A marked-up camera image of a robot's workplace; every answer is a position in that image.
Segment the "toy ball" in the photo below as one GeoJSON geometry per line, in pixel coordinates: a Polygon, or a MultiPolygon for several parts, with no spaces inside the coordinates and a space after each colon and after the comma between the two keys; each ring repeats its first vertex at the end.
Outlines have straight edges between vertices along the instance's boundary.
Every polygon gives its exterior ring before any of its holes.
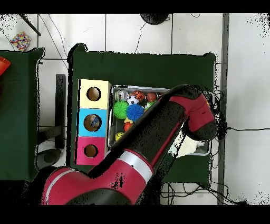
{"type": "Polygon", "coordinates": [[[145,99],[145,95],[141,91],[134,91],[133,93],[130,94],[130,96],[135,96],[136,99],[138,99],[139,101],[145,99]]]}
{"type": "Polygon", "coordinates": [[[126,122],[129,122],[129,123],[133,124],[133,121],[130,120],[128,117],[126,117],[125,120],[124,120],[124,123],[126,123],[126,122]]]}
{"type": "Polygon", "coordinates": [[[139,100],[136,99],[135,96],[129,96],[127,102],[128,102],[129,105],[132,105],[132,104],[137,104],[139,102],[139,100]]]}
{"type": "Polygon", "coordinates": [[[146,106],[144,107],[146,110],[149,109],[155,102],[148,102],[146,106]]]}
{"type": "Polygon", "coordinates": [[[143,115],[143,107],[138,104],[132,104],[127,109],[127,117],[132,120],[136,121],[143,115]]]}
{"type": "Polygon", "coordinates": [[[157,100],[157,94],[154,92],[149,92],[147,93],[146,98],[148,102],[155,102],[157,100]]]}
{"type": "Polygon", "coordinates": [[[143,100],[141,100],[138,104],[139,104],[140,106],[142,106],[142,107],[145,107],[146,104],[147,104],[147,100],[146,100],[146,99],[143,99],[143,100]]]}
{"type": "Polygon", "coordinates": [[[118,132],[116,135],[115,135],[115,140],[117,141],[124,133],[123,132],[118,132]]]}
{"type": "Polygon", "coordinates": [[[118,119],[125,119],[127,117],[128,103],[125,101],[117,101],[113,106],[113,114],[118,119]]]}
{"type": "Polygon", "coordinates": [[[129,93],[125,90],[116,91],[114,94],[114,98],[116,101],[127,101],[129,97],[129,93]]]}
{"type": "Polygon", "coordinates": [[[132,126],[131,123],[126,122],[125,125],[124,125],[124,131],[126,132],[131,126],[132,126]]]}

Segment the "green table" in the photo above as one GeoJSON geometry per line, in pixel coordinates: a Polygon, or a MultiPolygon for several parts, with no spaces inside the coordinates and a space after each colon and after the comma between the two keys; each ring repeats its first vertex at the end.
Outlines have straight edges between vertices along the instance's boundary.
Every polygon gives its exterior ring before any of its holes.
{"type": "Polygon", "coordinates": [[[0,180],[32,180],[36,174],[36,65],[43,48],[0,51],[11,62],[0,76],[0,180]]]}
{"type": "MultiPolygon", "coordinates": [[[[191,84],[214,88],[215,55],[186,54],[152,55],[122,54],[113,52],[86,52],[84,44],[75,45],[69,52],[69,95],[71,119],[68,118],[68,141],[75,139],[78,79],[108,80],[112,85],[131,85],[172,88],[179,84],[191,84]]],[[[91,166],[74,165],[74,143],[67,142],[70,166],[88,172],[91,166]]],[[[165,161],[172,161],[167,155],[165,161]]],[[[187,155],[177,158],[164,182],[200,182],[208,186],[209,160],[207,156],[187,155]]]]}

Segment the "red robot arm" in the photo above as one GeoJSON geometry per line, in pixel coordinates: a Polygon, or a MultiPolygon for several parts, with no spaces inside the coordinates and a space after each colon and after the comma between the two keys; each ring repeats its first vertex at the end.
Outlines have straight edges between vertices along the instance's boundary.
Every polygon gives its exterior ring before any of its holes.
{"type": "Polygon", "coordinates": [[[206,98],[195,86],[165,93],[87,175],[69,167],[54,171],[42,204],[135,204],[184,122],[183,131],[193,139],[209,140],[217,133],[206,98]]]}

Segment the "metal pole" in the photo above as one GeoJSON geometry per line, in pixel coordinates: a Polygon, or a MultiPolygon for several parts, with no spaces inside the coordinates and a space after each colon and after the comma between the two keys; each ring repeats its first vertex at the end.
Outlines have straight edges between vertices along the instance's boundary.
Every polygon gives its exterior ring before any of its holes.
{"type": "MultiPolygon", "coordinates": [[[[223,14],[223,35],[222,35],[222,58],[221,58],[221,81],[220,90],[224,93],[224,97],[220,102],[220,110],[226,118],[227,106],[227,70],[228,70],[228,47],[229,47],[229,13],[223,14]]],[[[219,141],[219,156],[218,164],[218,183],[217,191],[224,195],[224,169],[225,169],[225,137],[219,141]]],[[[223,197],[218,194],[218,205],[223,204],[223,197]]]]}
{"type": "Polygon", "coordinates": [[[32,28],[33,31],[35,31],[38,34],[38,36],[41,36],[41,33],[36,29],[36,27],[33,26],[33,24],[23,14],[19,14],[19,16],[32,28]]]}

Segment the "orange ball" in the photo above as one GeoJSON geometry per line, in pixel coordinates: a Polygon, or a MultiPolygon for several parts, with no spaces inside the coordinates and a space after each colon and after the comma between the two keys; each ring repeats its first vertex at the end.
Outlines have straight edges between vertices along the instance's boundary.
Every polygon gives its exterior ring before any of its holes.
{"type": "Polygon", "coordinates": [[[126,122],[124,125],[124,131],[126,132],[131,126],[132,124],[130,122],[126,122]]]}

